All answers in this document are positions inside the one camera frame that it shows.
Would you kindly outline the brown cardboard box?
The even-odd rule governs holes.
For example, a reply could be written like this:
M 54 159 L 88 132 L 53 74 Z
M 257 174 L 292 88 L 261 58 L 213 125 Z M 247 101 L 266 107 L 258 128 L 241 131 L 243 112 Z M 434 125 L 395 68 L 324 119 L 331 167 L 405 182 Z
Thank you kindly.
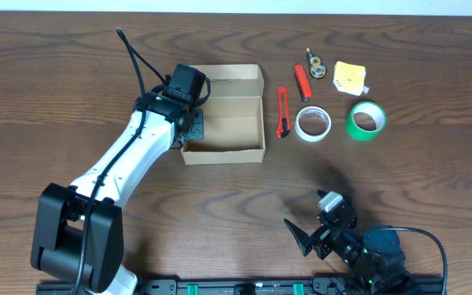
M 211 81 L 200 106 L 204 138 L 181 149 L 187 165 L 261 163 L 266 153 L 265 81 L 257 64 L 195 65 Z

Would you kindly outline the yellow sticky note pad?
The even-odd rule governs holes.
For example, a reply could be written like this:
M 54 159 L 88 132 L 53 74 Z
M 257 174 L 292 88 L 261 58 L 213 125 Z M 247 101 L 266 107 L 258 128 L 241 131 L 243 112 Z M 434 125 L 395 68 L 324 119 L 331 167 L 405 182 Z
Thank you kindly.
M 337 61 L 334 67 L 333 83 L 339 92 L 354 96 L 367 94 L 370 90 L 365 86 L 366 68 Z

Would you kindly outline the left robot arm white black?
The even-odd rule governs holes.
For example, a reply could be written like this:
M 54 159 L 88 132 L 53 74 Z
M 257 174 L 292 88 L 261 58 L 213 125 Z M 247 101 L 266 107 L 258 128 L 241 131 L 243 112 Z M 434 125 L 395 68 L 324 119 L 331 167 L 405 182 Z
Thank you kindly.
M 152 91 L 143 91 L 130 121 L 106 153 L 69 186 L 40 194 L 30 264 L 72 283 L 72 294 L 134 294 L 139 277 L 122 264 L 123 210 L 148 169 L 185 140 L 210 80 L 178 64 Z

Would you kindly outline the white tape roll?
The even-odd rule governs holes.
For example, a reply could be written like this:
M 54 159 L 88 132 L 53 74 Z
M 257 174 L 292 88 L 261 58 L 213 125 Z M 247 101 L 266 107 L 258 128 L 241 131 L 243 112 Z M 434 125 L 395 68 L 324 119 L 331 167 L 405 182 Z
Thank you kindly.
M 310 143 L 323 140 L 332 126 L 328 112 L 316 106 L 303 107 L 296 116 L 295 131 L 300 139 Z

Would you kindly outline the green tape roll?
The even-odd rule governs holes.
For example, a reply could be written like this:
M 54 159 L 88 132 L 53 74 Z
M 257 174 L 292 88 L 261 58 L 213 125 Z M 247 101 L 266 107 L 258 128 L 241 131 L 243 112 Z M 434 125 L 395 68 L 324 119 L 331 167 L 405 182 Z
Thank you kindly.
M 384 109 L 375 102 L 358 102 L 347 116 L 347 133 L 357 141 L 367 142 L 375 138 L 386 126 Z

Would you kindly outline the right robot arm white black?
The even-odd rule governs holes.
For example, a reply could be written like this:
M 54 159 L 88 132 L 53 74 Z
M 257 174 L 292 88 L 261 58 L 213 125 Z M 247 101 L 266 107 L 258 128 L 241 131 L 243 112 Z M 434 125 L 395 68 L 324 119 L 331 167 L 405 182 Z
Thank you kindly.
M 303 256 L 315 252 L 321 259 L 338 255 L 352 271 L 345 283 L 349 294 L 423 294 L 406 270 L 406 256 L 394 232 L 370 229 L 355 232 L 357 213 L 353 203 L 339 193 L 328 192 L 318 202 L 320 227 L 308 234 L 290 220 L 284 223 Z

